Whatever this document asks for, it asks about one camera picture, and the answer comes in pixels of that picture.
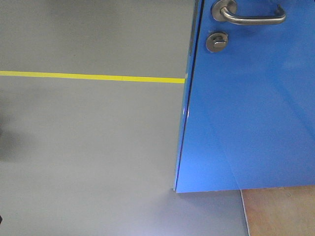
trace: yellow line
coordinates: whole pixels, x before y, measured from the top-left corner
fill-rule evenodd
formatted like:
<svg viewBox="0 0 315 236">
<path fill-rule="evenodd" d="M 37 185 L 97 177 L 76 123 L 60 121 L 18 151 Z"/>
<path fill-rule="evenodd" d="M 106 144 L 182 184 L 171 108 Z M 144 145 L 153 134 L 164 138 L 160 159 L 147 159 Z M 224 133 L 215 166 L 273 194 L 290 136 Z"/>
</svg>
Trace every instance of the yellow line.
<svg viewBox="0 0 315 236">
<path fill-rule="evenodd" d="M 176 79 L 176 78 L 135 77 L 135 76 L 120 76 L 120 75 L 85 75 L 85 74 L 23 72 L 23 71 L 4 71 L 4 70 L 0 70 L 0 76 L 68 78 L 68 79 L 83 79 L 83 80 L 114 80 L 114 81 L 133 81 L 133 82 L 174 83 L 174 84 L 183 84 L 185 82 L 185 79 Z"/>
</svg>

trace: blue door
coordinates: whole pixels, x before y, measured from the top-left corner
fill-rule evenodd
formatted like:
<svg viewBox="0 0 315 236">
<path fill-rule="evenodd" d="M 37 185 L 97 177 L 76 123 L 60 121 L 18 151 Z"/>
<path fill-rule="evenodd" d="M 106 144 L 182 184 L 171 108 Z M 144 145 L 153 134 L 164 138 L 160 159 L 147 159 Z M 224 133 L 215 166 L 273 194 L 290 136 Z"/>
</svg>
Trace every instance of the blue door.
<svg viewBox="0 0 315 236">
<path fill-rule="evenodd" d="M 196 2 L 175 190 L 315 184 L 314 0 L 221 1 Z"/>
</svg>

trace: door handle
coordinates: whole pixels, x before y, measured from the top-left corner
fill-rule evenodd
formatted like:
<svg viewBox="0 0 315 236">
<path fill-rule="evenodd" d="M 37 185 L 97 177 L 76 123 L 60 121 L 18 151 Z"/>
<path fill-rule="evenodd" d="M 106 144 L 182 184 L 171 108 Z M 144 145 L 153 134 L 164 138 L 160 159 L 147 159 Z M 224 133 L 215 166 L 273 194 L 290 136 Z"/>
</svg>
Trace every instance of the door handle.
<svg viewBox="0 0 315 236">
<path fill-rule="evenodd" d="M 274 16 L 238 16 L 235 15 L 237 3 L 235 0 L 218 0 L 212 5 L 211 14 L 216 21 L 228 21 L 232 24 L 252 26 L 252 25 L 277 25 L 286 19 L 286 13 L 278 5 Z"/>
</svg>

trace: door lock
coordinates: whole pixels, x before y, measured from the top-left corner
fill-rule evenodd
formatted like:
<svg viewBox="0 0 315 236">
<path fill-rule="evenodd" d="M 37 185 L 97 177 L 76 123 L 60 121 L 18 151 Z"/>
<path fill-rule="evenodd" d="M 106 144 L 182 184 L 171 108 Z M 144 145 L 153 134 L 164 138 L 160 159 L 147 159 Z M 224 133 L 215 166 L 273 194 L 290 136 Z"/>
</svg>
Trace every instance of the door lock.
<svg viewBox="0 0 315 236">
<path fill-rule="evenodd" d="M 228 44 L 227 36 L 227 33 L 222 31 L 211 33 L 206 41 L 207 49 L 213 53 L 222 51 Z"/>
</svg>

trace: wooden floor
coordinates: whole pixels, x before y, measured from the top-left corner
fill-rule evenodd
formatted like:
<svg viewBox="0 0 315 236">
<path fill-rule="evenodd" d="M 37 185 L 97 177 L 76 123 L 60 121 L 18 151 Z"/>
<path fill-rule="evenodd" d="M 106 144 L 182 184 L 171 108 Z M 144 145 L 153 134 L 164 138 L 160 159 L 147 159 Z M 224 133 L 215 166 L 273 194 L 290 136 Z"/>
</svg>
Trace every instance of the wooden floor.
<svg viewBox="0 0 315 236">
<path fill-rule="evenodd" d="M 315 236 L 315 186 L 242 194 L 250 236 Z"/>
</svg>

